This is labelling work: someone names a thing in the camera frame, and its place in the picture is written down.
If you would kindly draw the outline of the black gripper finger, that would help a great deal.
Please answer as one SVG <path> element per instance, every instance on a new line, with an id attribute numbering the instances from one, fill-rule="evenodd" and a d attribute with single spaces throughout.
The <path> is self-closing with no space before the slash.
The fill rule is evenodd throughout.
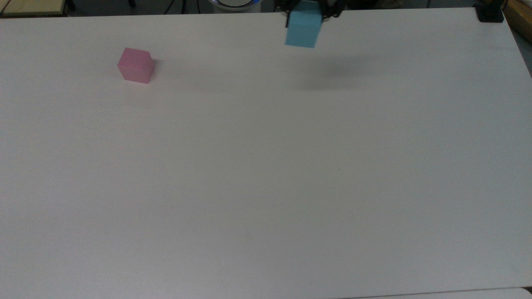
<path id="1" fill-rule="evenodd" d="M 298 6 L 300 3 L 300 0 L 275 0 L 274 1 L 274 10 L 283 12 L 283 14 L 286 16 L 286 23 L 285 28 L 288 28 L 289 26 L 289 19 L 291 15 L 291 11 Z"/>
<path id="2" fill-rule="evenodd" d="M 322 19 L 329 19 L 331 17 L 337 18 L 345 9 L 345 0 L 322 0 L 321 1 L 321 15 Z"/>

